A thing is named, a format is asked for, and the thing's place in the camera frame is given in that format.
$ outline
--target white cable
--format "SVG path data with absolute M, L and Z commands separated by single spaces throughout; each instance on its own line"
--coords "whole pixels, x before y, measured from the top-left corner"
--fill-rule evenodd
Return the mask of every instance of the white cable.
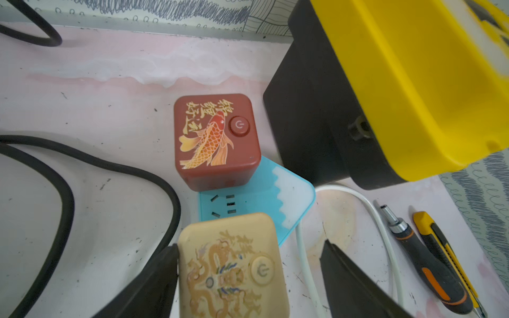
M 380 217 L 380 214 L 378 213 L 375 206 L 360 192 L 355 191 L 352 188 L 338 185 L 338 184 L 327 184 L 323 186 L 318 186 L 315 188 L 316 192 L 320 192 L 323 190 L 338 190 L 343 191 L 346 193 L 349 193 L 355 197 L 357 197 L 359 200 L 364 203 L 365 207 L 375 220 L 375 223 L 378 227 L 378 231 L 380 232 L 380 235 L 382 236 L 382 241 L 385 244 L 385 248 L 387 249 L 387 254 L 389 255 L 389 261 L 392 269 L 392 275 L 394 277 L 394 284 L 396 285 L 396 293 L 398 295 L 398 304 L 403 308 L 403 285 L 401 283 L 401 274 L 400 274 L 400 267 L 398 265 L 398 262 L 396 260 L 396 254 L 394 253 L 394 250 L 392 248 L 392 245 L 389 240 L 389 235 L 387 234 L 386 226 L 384 225 L 382 218 Z M 315 282 L 313 281 L 313 277 L 311 276 L 311 269 L 309 267 L 309 262 L 307 261 L 307 255 L 306 255 L 306 248 L 304 246 L 304 239 L 302 238 L 302 229 L 300 226 L 300 223 L 297 225 L 295 229 L 295 234 L 297 235 L 297 247 L 299 249 L 299 257 L 300 257 L 300 264 L 302 266 L 302 273 L 304 275 L 304 281 L 306 282 L 307 289 L 309 290 L 311 300 L 313 301 L 313 304 L 315 305 L 315 309 L 317 312 L 318 318 L 325 317 L 325 312 L 322 307 L 322 303 L 320 302 L 320 298 L 318 296 L 318 291 L 315 286 Z
M 295 228 L 295 234 L 297 235 L 297 248 L 299 249 L 299 258 L 300 265 L 302 267 L 302 274 L 304 275 L 304 281 L 306 282 L 307 289 L 310 293 L 311 300 L 313 301 L 313 305 L 315 306 L 315 311 L 317 313 L 318 318 L 326 318 L 324 308 L 322 307 L 322 302 L 320 301 L 320 296 L 318 296 L 318 290 L 315 286 L 315 281 L 313 280 L 313 276 L 311 275 L 311 268 L 309 267 L 309 262 L 307 261 L 306 247 L 304 246 L 304 238 L 302 238 L 302 229 L 300 227 L 300 222 L 297 224 Z

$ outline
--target red power button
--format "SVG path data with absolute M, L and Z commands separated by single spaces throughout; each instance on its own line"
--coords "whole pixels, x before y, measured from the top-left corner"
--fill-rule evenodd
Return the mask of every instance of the red power button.
M 247 135 L 249 128 L 249 122 L 242 116 L 235 116 L 230 120 L 230 131 L 237 137 Z

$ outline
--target screwdriver handle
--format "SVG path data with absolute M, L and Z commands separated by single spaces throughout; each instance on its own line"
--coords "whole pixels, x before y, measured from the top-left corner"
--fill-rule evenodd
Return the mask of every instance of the screwdriver handle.
M 459 277 L 433 256 L 410 226 L 401 233 L 392 234 L 407 252 L 423 282 L 447 309 L 458 314 L 472 311 L 472 300 Z

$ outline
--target red cube socket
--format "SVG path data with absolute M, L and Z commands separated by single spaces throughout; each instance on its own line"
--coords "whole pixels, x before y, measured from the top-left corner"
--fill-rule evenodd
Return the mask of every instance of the red cube socket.
M 194 191 L 246 184 L 262 159 L 249 98 L 183 96 L 175 102 L 175 167 Z

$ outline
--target beige power button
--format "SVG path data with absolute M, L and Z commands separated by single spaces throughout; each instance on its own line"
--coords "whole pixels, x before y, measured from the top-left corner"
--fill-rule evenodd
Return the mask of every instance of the beige power button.
M 274 278 L 274 262 L 266 256 L 256 257 L 251 263 L 251 277 L 258 285 L 267 285 Z

